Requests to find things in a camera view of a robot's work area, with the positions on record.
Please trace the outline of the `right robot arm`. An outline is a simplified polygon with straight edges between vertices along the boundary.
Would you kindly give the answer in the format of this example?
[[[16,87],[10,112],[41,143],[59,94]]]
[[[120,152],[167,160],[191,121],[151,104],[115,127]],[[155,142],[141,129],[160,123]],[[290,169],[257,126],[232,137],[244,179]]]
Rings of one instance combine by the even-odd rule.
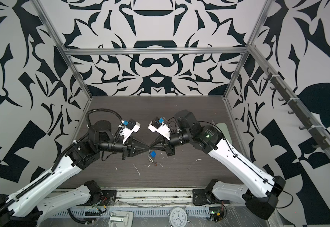
[[[148,126],[159,136],[152,142],[151,148],[162,150],[173,156],[175,148],[191,144],[195,149],[203,151],[230,170],[242,184],[223,183],[212,180],[206,190],[219,201],[233,201],[245,205],[257,217],[267,220],[278,208],[279,195],[286,185],[281,176],[272,176],[238,152],[215,125],[201,125],[194,114],[182,110],[175,114],[178,126],[172,132],[164,118],[156,117]]]

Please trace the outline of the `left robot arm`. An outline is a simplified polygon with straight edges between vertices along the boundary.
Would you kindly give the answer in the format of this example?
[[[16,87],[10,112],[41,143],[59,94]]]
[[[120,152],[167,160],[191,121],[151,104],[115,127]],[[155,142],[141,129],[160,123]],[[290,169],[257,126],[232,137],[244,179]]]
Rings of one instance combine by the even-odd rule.
[[[114,110],[92,109],[86,112],[88,131],[67,147],[53,166],[23,189],[8,196],[0,195],[1,227],[36,227],[45,219],[74,206],[101,201],[102,191],[95,181],[49,198],[58,186],[89,165],[104,159],[104,152],[121,153],[122,159],[149,150],[148,145],[132,137],[140,129],[133,119],[125,121]]]

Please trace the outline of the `blue plastic key tag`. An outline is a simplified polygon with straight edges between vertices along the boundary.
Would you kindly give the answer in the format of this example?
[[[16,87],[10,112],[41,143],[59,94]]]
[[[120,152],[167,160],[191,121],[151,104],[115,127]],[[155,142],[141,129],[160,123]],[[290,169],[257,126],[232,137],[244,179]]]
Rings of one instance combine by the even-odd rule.
[[[149,155],[150,155],[151,158],[154,158],[156,156],[156,152],[155,151],[151,151],[149,153]]]

